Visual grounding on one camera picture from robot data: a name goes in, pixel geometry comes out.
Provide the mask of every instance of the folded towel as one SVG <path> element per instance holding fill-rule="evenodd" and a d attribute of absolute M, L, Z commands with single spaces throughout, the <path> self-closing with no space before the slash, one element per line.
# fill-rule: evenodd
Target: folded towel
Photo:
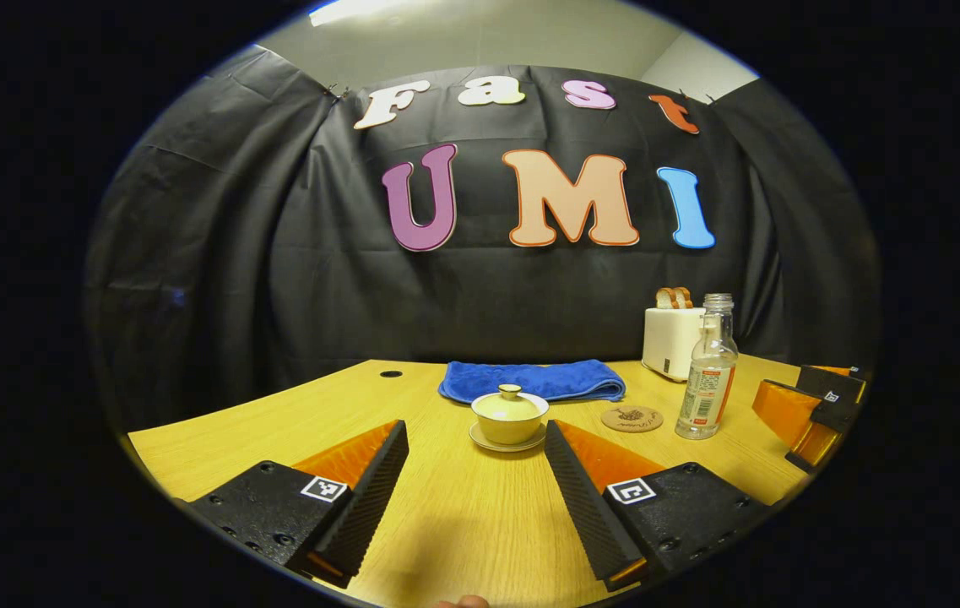
<path fill-rule="evenodd" d="M 517 384 L 524 393 L 558 399 L 607 399 L 626 395 L 626 384 L 609 366 L 596 359 L 554 366 L 487 366 L 450 361 L 438 385 L 442 397 L 471 404 L 476 397 L 498 393 L 499 384 Z"/>

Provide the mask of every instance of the white saucer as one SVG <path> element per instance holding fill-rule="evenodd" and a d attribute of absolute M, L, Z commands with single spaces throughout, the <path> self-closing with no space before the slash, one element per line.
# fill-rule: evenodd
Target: white saucer
<path fill-rule="evenodd" d="M 519 451 L 534 448 L 544 442 L 544 438 L 546 437 L 546 425 L 540 424 L 540 427 L 537 428 L 533 436 L 531 436 L 529 439 L 523 440 L 523 442 L 514 443 L 513 445 L 492 442 L 491 439 L 488 439 L 483 434 L 483 431 L 480 430 L 479 422 L 472 423 L 472 428 L 469 428 L 469 437 L 472 438 L 473 442 L 476 442 L 477 446 L 491 451 L 496 451 L 496 453 L 519 453 Z"/>

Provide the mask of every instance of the wall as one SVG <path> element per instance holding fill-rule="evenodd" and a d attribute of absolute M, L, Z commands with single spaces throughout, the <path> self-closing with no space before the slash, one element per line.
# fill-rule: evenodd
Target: wall
<path fill-rule="evenodd" d="M 757 80 L 757 74 L 711 43 L 683 31 L 641 80 L 671 91 L 681 89 L 692 99 L 710 103 L 709 95 L 718 100 Z"/>

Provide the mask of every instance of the white toaster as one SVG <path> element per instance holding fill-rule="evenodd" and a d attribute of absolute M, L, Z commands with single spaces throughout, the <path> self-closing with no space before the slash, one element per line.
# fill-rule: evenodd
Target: white toaster
<path fill-rule="evenodd" d="M 704 308 L 646 308 L 641 365 L 685 382 L 693 345 L 701 338 L 703 316 Z"/>

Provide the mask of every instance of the wooden table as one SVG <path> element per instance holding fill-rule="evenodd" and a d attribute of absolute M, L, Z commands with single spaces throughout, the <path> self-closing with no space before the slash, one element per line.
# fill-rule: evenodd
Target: wooden table
<path fill-rule="evenodd" d="M 556 401 L 545 418 L 580 426 L 666 466 L 700 462 L 766 504 L 804 480 L 785 461 L 787 446 L 751 409 L 762 378 L 793 385 L 796 366 L 742 356 L 723 424 L 700 442 L 674 434 L 685 384 L 639 361 L 610 366 L 626 381 L 621 404 L 660 411 L 664 424 L 658 430 L 612 431 L 599 420 L 600 412 L 615 407 L 610 401 Z M 380 377 L 386 370 L 403 376 Z M 189 501 L 261 459 L 295 463 L 402 419 L 409 425 L 409 459 L 360 574 L 345 593 L 391 607 L 429 607 L 463 594 L 482 595 L 491 605 L 544 608 L 610 596 L 588 568 L 542 445 L 523 453 L 477 447 L 468 436 L 475 422 L 468 405 L 437 393 L 445 370 L 440 363 L 367 361 L 129 437 L 160 487 Z"/>

